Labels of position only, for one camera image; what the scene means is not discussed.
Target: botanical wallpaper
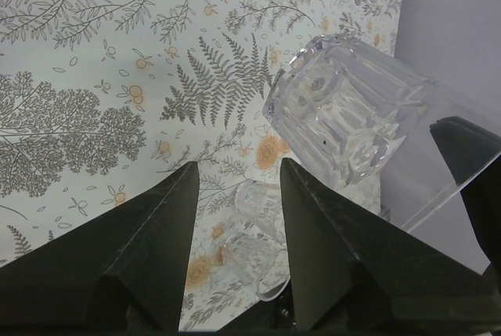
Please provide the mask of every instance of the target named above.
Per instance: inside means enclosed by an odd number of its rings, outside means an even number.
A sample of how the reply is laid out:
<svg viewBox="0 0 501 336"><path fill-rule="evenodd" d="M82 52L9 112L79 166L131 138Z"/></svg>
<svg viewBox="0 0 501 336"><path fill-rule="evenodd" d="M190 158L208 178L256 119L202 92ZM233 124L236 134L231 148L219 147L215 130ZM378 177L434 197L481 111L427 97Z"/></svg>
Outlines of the botanical wallpaper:
<svg viewBox="0 0 501 336"><path fill-rule="evenodd" d="M274 75L317 34L392 54L400 3L0 0L0 266L198 161L180 328L222 327L257 297L221 242L266 238L234 189L292 155L261 115Z"/></svg>

